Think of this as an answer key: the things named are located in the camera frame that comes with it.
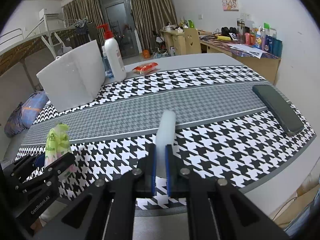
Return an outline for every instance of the door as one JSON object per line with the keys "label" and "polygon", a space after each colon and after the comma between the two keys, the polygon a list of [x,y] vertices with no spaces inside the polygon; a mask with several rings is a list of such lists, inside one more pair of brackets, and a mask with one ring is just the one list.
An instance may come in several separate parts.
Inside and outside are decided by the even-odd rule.
{"label": "door", "polygon": [[104,21],[118,42],[122,58],[139,54],[130,0],[100,0]]}

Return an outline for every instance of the wall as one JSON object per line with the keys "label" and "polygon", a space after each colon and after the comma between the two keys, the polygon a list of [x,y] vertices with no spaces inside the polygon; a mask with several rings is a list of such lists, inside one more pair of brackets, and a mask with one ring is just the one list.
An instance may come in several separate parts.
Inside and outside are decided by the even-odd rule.
{"label": "wall", "polygon": [[[63,19],[61,2],[60,1],[47,1],[47,0],[37,0],[37,1],[23,1],[12,14],[4,29],[2,30],[1,35],[7,33],[11,30],[21,28],[23,36],[26,36],[32,31],[34,27],[39,23],[39,11],[42,8],[46,8],[49,13],[60,13],[59,18]],[[64,28],[63,22],[54,19],[48,21],[48,27],[51,30]],[[44,23],[40,25],[40,31],[44,32]],[[0,39],[0,43],[4,40],[7,40],[10,37],[20,34],[19,31],[10,33],[5,37]],[[0,45],[0,51],[7,48],[8,46],[22,40],[22,36],[16,37],[2,45]]]}
{"label": "wall", "polygon": [[[282,60],[276,86],[299,108],[320,136],[320,33],[299,0],[239,0],[239,11],[223,11],[221,0],[173,0],[177,19],[185,17],[196,28],[215,31],[235,26],[240,13],[249,13],[259,26],[276,28],[283,41]],[[314,142],[320,149],[320,138]],[[313,171],[317,180],[320,162]]]}

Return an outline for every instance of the yellow object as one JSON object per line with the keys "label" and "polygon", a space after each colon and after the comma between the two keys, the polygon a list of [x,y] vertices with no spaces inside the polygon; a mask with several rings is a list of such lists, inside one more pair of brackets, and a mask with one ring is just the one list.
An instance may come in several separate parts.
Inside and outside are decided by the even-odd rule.
{"label": "yellow object", "polygon": [[231,41],[231,38],[230,38],[230,37],[227,37],[227,36],[218,36],[218,40],[221,40],[221,41]]}
{"label": "yellow object", "polygon": [[[45,144],[44,167],[47,167],[67,152],[72,153],[69,135],[67,134],[68,130],[69,126],[63,123],[57,124],[50,129]],[[76,171],[75,167],[71,165],[58,178],[65,179],[74,171]]]}

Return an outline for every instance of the white foam block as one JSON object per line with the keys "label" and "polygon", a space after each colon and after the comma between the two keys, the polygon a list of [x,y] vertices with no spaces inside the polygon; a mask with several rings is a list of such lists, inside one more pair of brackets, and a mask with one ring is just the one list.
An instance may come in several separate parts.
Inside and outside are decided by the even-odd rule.
{"label": "white foam block", "polygon": [[156,135],[156,158],[157,168],[156,175],[166,178],[165,169],[165,146],[171,144],[173,146],[174,134],[176,127],[176,114],[173,111],[165,110],[162,114],[159,129]]}
{"label": "white foam block", "polygon": [[92,102],[105,80],[97,41],[67,52],[42,69],[37,77],[59,112]]}

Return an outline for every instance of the wooden chair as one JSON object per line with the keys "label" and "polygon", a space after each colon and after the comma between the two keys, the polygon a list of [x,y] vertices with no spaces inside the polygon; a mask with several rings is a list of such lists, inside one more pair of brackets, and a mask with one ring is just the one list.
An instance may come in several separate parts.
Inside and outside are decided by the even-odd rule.
{"label": "wooden chair", "polygon": [[201,53],[201,45],[198,30],[195,28],[186,28],[184,31],[184,39],[186,41],[186,54]]}

